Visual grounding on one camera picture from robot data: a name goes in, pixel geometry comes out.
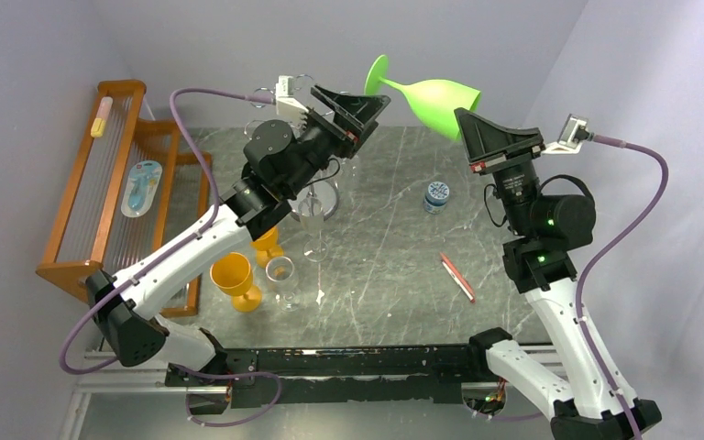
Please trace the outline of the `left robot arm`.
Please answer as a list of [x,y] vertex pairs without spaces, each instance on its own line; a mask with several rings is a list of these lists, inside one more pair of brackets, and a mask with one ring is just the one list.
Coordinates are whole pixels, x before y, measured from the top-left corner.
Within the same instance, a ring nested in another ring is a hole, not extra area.
[[319,85],[311,95],[332,110],[331,118],[307,107],[259,123],[243,149],[240,179],[225,192],[212,182],[214,203],[194,225],[134,265],[114,275],[97,270],[86,279],[91,305],[83,319],[94,321],[120,365],[160,359],[187,368],[203,385],[223,378],[220,343],[203,329],[163,320],[164,304],[238,245],[276,226],[331,159],[353,158],[391,102],[386,95],[336,93]]

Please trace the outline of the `clear champagne flute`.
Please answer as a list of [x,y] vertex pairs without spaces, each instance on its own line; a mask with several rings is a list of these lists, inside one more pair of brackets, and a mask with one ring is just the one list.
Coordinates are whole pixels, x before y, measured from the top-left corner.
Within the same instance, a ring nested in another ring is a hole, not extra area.
[[298,204],[300,223],[309,238],[303,247],[303,254],[311,262],[319,263],[328,254],[328,245],[323,236],[325,213],[321,201],[316,196],[307,196]]

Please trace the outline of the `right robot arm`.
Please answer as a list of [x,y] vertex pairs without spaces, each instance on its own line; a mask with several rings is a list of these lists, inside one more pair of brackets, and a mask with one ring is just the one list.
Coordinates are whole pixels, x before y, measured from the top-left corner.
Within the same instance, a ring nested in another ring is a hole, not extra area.
[[595,199],[579,178],[572,179],[576,193],[548,194],[534,169],[544,154],[576,154],[589,141],[620,149],[624,142],[591,132],[575,115],[552,143],[536,128],[500,126],[464,108],[455,117],[468,165],[492,177],[513,233],[503,247],[506,273],[542,322],[565,372],[531,358],[499,328],[469,340],[468,371],[513,386],[548,419],[556,439],[640,438],[662,414],[614,363],[583,300],[587,274],[570,258],[593,240]]

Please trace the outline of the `green wine glass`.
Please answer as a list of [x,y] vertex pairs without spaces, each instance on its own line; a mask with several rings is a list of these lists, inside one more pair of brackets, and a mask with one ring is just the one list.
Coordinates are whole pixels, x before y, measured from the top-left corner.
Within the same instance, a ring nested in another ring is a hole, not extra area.
[[385,84],[404,96],[413,114],[426,127],[450,140],[459,140],[460,128],[455,110],[463,108],[475,111],[481,98],[481,90],[448,79],[402,84],[388,78],[388,68],[388,56],[379,55],[369,68],[364,94],[378,94],[381,86]]

